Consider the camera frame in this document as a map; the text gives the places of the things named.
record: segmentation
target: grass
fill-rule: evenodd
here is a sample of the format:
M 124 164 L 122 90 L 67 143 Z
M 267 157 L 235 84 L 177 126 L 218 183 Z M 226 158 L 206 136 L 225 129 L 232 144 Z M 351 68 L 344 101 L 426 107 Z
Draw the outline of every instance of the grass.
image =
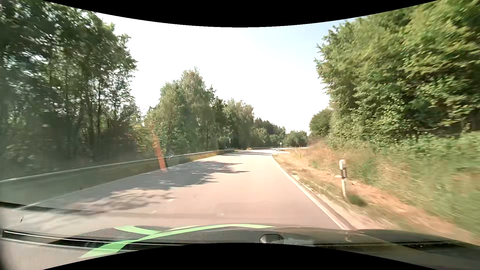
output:
M 358 205 L 360 207 L 367 206 L 367 202 L 357 194 L 347 194 L 347 199 L 351 204 Z
M 338 161 L 345 159 L 352 181 L 480 235 L 480 133 L 458 139 L 427 137 L 376 151 L 369 145 L 334 149 L 323 141 L 309 149 L 289 151 L 296 160 L 291 165 L 294 170 L 299 172 L 299 166 L 308 168 L 311 175 L 302 177 L 316 178 L 322 186 L 316 189 L 331 197 L 338 198 L 339 186 L 332 175 L 339 174 Z M 313 172 L 326 173 L 323 178 L 330 177 L 330 181 L 318 180 Z M 328 191 L 326 183 L 335 185 Z M 366 202 L 369 196 L 354 194 L 347 201 L 370 210 L 372 206 Z M 398 222 L 406 223 L 401 218 Z

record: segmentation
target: dirt shoulder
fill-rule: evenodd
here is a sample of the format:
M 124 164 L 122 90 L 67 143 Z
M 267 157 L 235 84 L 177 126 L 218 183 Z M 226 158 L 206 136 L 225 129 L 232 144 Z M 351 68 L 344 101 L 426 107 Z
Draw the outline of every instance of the dirt shoulder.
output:
M 290 149 L 274 159 L 305 187 L 357 229 L 394 229 L 428 233 L 480 245 L 473 233 L 426 211 L 402 202 L 385 190 L 349 181 L 349 198 L 342 196 L 341 181 L 334 173 L 311 164 L 316 149 Z

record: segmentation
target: windshield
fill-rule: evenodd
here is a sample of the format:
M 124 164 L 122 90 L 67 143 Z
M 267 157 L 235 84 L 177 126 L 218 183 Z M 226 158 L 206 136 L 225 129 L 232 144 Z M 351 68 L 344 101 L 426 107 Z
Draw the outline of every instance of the windshield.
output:
M 2 1 L 1 228 L 105 245 L 285 227 L 480 245 L 479 14 L 440 0 L 229 28 Z

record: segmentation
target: black border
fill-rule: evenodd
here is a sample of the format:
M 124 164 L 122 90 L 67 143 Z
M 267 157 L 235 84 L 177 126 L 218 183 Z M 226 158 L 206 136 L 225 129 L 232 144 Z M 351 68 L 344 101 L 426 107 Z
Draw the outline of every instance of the black border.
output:
M 344 20 L 420 5 L 432 1 L 299 2 L 167 2 L 49 1 L 114 16 L 176 25 L 267 27 Z

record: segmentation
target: road edge line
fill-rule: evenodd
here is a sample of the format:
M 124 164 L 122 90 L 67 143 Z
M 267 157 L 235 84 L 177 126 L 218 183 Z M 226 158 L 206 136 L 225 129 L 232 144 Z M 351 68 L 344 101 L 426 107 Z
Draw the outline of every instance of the road edge line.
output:
M 277 160 L 271 156 L 274 160 L 277 167 L 295 184 L 318 208 L 320 208 L 336 225 L 340 227 L 342 230 L 356 230 L 356 228 L 348 222 L 344 217 L 342 217 L 339 213 L 335 212 L 331 207 L 329 207 L 321 198 L 319 198 L 316 194 L 313 194 L 311 190 L 307 190 L 307 188 L 298 180 L 293 178 L 290 173 L 288 173 Z

